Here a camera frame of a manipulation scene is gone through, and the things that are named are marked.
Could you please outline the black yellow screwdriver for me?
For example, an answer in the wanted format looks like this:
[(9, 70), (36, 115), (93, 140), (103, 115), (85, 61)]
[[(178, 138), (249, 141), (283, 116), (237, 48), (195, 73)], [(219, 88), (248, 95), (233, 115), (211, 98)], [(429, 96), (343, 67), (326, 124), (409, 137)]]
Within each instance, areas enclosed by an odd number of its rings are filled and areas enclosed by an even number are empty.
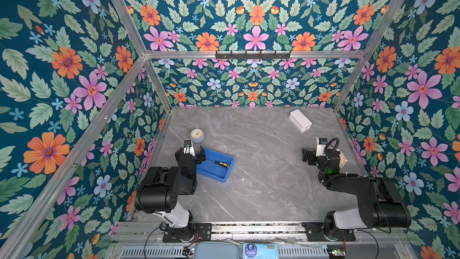
[(225, 163), (225, 162), (222, 162), (222, 161), (214, 160), (213, 163), (215, 165), (218, 165), (219, 167), (224, 168), (224, 169), (229, 169), (229, 167), (230, 167), (230, 165), (228, 163)]

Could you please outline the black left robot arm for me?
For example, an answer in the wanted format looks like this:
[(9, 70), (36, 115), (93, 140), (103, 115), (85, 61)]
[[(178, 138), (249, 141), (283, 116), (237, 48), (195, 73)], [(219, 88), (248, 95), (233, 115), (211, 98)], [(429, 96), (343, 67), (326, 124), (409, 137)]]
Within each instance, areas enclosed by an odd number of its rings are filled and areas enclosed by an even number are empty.
[(163, 220), (161, 229), (168, 236), (182, 242), (196, 238), (196, 228), (191, 211), (179, 202), (181, 195), (193, 195), (197, 187), (197, 165), (206, 160), (206, 151), (200, 147), (183, 147), (175, 153), (178, 165), (151, 167), (141, 181), (134, 205), (137, 211), (149, 213)]

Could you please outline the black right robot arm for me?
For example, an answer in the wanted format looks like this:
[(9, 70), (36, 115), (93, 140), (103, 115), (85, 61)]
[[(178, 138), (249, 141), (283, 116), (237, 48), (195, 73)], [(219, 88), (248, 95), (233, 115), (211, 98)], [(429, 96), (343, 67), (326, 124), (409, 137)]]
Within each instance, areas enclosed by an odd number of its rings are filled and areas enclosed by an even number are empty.
[(322, 224), (304, 223), (311, 241), (355, 239), (354, 230), (408, 228), (412, 217), (390, 179), (340, 171), (341, 152), (327, 146), (322, 154), (302, 149), (302, 161), (318, 168), (318, 181), (329, 191), (354, 195), (357, 207), (329, 211)]

